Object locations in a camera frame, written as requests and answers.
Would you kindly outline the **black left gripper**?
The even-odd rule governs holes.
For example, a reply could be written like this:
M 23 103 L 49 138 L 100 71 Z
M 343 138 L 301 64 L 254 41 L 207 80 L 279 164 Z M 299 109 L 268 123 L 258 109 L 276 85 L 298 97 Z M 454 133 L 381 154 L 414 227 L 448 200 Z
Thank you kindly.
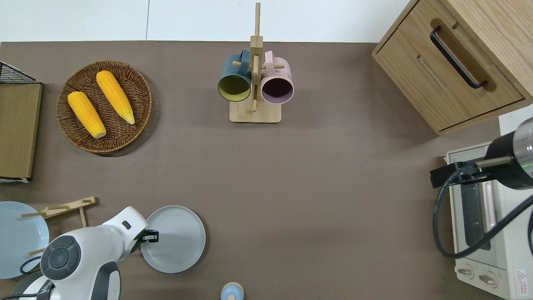
M 139 249 L 140 245 L 143 243 L 157 243 L 159 241 L 159 231 L 154 229 L 145 230 L 144 233 L 139 233 L 133 240 L 131 247 L 127 246 L 122 255 L 120 256 L 120 261 L 125 260 L 131 253 L 134 253 Z

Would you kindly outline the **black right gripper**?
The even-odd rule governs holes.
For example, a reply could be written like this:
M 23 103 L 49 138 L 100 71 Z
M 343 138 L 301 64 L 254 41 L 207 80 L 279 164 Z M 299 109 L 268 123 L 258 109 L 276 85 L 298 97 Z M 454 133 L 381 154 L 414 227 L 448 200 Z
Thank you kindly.
M 495 139 L 489 145 L 485 155 L 486 160 L 509 156 L 511 157 L 511 162 L 504 165 L 486 167 L 485 172 L 488 173 L 491 178 L 498 180 L 507 188 L 514 190 L 531 189 L 533 187 L 533 180 L 522 169 L 514 153 L 514 135 L 515 132 L 512 131 Z M 478 169 L 473 162 L 453 162 L 449 165 L 430 171 L 432 188 L 441 188 L 444 186 L 448 178 L 458 170 L 460 172 L 451 179 L 449 185 L 474 182 L 480 174 L 480 169 Z

